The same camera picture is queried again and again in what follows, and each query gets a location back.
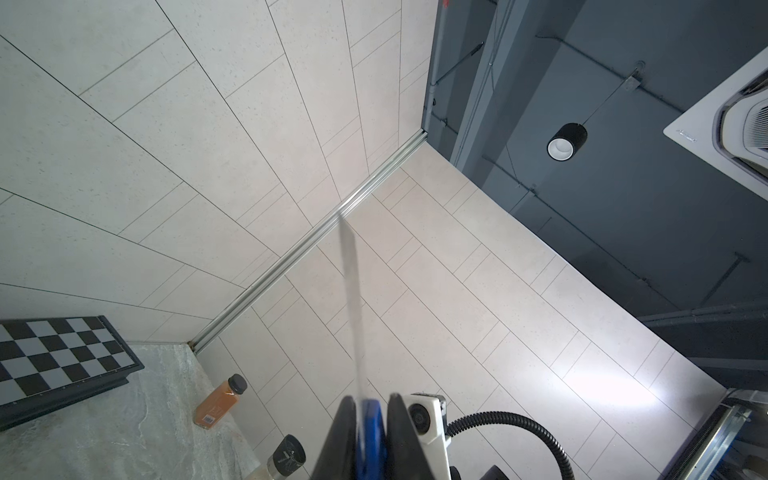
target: tiled wall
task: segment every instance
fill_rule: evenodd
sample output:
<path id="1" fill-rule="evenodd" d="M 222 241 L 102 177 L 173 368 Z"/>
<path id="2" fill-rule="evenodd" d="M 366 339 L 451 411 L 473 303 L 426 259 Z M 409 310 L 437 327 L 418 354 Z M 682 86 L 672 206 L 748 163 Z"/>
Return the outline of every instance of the tiled wall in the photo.
<path id="1" fill-rule="evenodd" d="M 0 5 L 0 318 L 191 339 L 421 124 L 433 0 Z"/>
<path id="2" fill-rule="evenodd" d="M 428 144 L 349 224 L 381 402 L 441 392 L 449 421 L 518 412 L 552 432 L 580 480 L 655 480 L 724 394 Z M 214 382 L 247 378 L 233 415 L 262 461 L 291 433 L 311 471 L 356 391 L 342 270 L 332 232 L 198 356 Z M 544 444 L 506 425 L 462 433 L 449 458 L 465 478 L 494 464 L 560 478 Z"/>

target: blue gripper part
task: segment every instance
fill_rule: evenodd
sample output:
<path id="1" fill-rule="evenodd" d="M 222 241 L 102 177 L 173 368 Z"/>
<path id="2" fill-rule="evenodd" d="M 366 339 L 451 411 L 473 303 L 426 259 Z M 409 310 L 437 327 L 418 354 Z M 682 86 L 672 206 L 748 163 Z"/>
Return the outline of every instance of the blue gripper part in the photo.
<path id="1" fill-rule="evenodd" d="M 384 480 L 386 464 L 386 438 L 384 418 L 379 400 L 362 401 L 362 433 L 366 439 L 362 452 L 360 438 L 357 439 L 356 469 L 357 480 Z"/>

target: bottle cap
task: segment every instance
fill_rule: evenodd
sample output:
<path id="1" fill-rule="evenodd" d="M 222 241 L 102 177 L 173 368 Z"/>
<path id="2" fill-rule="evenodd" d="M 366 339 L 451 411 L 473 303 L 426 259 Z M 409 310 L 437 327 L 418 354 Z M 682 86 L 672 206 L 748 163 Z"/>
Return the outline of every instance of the bottle cap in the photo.
<path id="1" fill-rule="evenodd" d="M 230 388 L 237 395 L 243 395 L 243 392 L 245 392 L 245 389 L 248 388 L 248 384 L 240 374 L 235 373 L 230 377 Z"/>
<path id="2" fill-rule="evenodd" d="M 283 476 L 294 473 L 301 465 L 306 462 L 306 453 L 299 440 L 293 435 L 286 435 L 286 438 L 277 446 L 272 454 L 272 462 L 277 471 Z"/>

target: ceiling air conditioner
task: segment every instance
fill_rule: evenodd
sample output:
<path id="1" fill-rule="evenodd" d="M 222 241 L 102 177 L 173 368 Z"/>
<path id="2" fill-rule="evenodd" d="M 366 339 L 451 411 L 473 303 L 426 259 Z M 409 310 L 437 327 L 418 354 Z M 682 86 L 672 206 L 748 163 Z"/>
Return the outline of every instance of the ceiling air conditioner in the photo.
<path id="1" fill-rule="evenodd" d="M 768 48 L 664 128 L 664 134 L 768 200 Z"/>

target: metal frame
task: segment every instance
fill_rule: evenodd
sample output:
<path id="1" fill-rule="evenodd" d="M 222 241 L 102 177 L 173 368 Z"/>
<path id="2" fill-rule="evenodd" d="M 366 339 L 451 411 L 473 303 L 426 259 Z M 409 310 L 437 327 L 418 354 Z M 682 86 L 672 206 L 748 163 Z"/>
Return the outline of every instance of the metal frame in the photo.
<path id="1" fill-rule="evenodd" d="M 677 480 L 704 480 L 709 478 L 717 463 L 733 443 L 736 434 L 750 417 L 752 410 L 745 406 L 732 406 L 717 423 L 706 445 L 688 462 Z"/>
<path id="2" fill-rule="evenodd" d="M 253 305 L 264 292 L 279 280 L 292 266 L 296 265 L 315 245 L 320 242 L 338 224 L 339 219 L 346 217 L 368 197 L 384 180 L 410 158 L 421 144 L 426 141 L 427 133 L 422 130 L 415 133 L 408 141 L 395 151 L 368 179 L 352 192 L 338 207 L 309 231 L 296 245 L 291 247 L 274 265 L 259 279 L 242 292 L 216 319 L 208 324 L 189 342 L 190 348 L 197 355 L 216 339 L 229 325 Z"/>

